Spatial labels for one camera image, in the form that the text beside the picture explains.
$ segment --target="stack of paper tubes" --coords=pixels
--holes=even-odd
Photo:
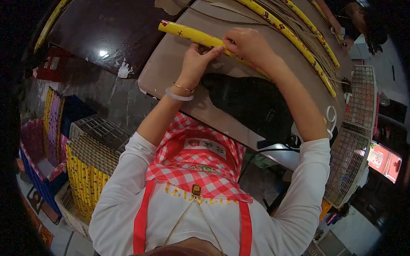
[[[101,191],[118,164],[120,154],[81,134],[66,144],[67,173],[75,208],[87,221]]]

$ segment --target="white long-sleeve shirt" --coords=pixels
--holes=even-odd
[[[135,133],[121,154],[114,174],[101,193],[92,215],[89,234],[102,256],[133,254],[134,218],[145,192],[148,165],[156,147]],[[301,255],[319,225],[321,201],[329,176],[328,139],[302,144],[300,163],[288,192],[270,217],[257,202],[249,204],[252,221],[251,255]],[[156,181],[148,206],[146,251],[162,246],[193,196],[169,183]],[[239,254],[239,204],[226,199],[199,198],[203,212],[223,252]],[[198,207],[186,213],[168,244],[190,237],[218,245]]]

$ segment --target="table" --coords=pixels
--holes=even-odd
[[[331,34],[325,20],[308,1],[295,0],[294,3],[306,14],[306,16],[311,19],[311,21],[326,37],[327,42],[340,62],[341,67],[339,68],[338,73],[341,79],[343,77],[351,78],[353,63],[350,60],[348,53],[341,50],[337,39],[333,34]],[[230,1],[229,4],[245,15],[256,20],[259,19],[263,21],[261,17],[240,3]],[[209,2],[202,0],[197,0],[192,7],[203,13],[218,18],[223,18],[225,20],[255,22],[255,20],[251,18],[227,9],[211,6]],[[220,39],[223,38],[227,30],[235,26],[241,27],[239,25],[225,23],[200,15],[190,9],[182,14],[182,16],[177,20],[177,23],[198,29]],[[290,69],[302,81],[303,85],[311,94],[313,100],[316,102],[324,117],[326,117],[326,110],[328,106],[333,105],[335,107],[338,116],[336,126],[340,127],[346,107],[341,86],[337,89],[339,97],[333,98],[308,61],[285,36],[268,27],[256,25],[246,27],[257,29],[267,39],[271,47],[276,49],[276,54],[285,60]],[[165,94],[165,89],[171,86],[172,82],[177,80],[181,71],[184,52],[189,47],[190,43],[191,42],[189,40],[178,36],[171,34],[165,35],[151,55],[138,78],[138,86],[141,91],[149,93],[157,98],[162,98]],[[224,73],[234,77],[260,77],[260,75],[251,68],[237,63],[235,60],[230,59],[227,56],[222,56],[218,60],[208,65],[206,72]],[[226,114],[220,109],[217,109],[211,103],[208,91],[205,88],[201,86],[197,87],[194,95],[194,100],[183,105],[181,109],[182,112],[209,125],[221,133],[225,133],[230,138],[239,141],[254,150],[258,150],[256,143],[263,138],[246,128],[232,116]],[[327,127],[330,129],[331,125],[332,124],[329,122]],[[292,128],[292,132],[294,134],[298,134],[296,127]],[[284,146],[276,144],[268,148],[284,148]],[[266,152],[265,155],[291,170],[295,170],[299,162],[299,153],[296,152]]]
[[[154,0],[72,1],[47,40],[114,75],[124,62],[126,78],[137,78],[162,39],[159,22],[177,18],[156,8]]]

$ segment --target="white plastic crate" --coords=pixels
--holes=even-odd
[[[66,182],[54,197],[58,208],[67,224],[77,233],[92,241],[88,234],[89,224],[80,216],[74,206],[73,194],[69,182]]]
[[[330,154],[330,175],[326,183],[324,199],[335,208],[346,203],[363,176],[370,152],[368,136],[340,128],[340,140],[335,142]]]
[[[70,140],[86,133],[111,149],[118,149],[130,135],[111,121],[92,115],[71,123]]]
[[[354,66],[351,90],[344,121],[358,126],[363,135],[371,135],[377,107],[376,76],[372,66]]]

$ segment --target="hand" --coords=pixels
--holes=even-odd
[[[226,49],[260,69],[269,65],[273,52],[265,38],[257,30],[235,27],[223,38]]]
[[[350,51],[355,42],[350,37],[346,38],[346,36],[344,36],[344,38],[345,39],[342,42],[340,42],[340,45],[342,47],[342,50],[348,52]]]
[[[199,44],[192,43],[185,53],[182,71],[175,83],[189,90],[194,89],[199,84],[208,63],[221,56],[223,51],[223,46],[218,46],[209,52],[202,52]]]

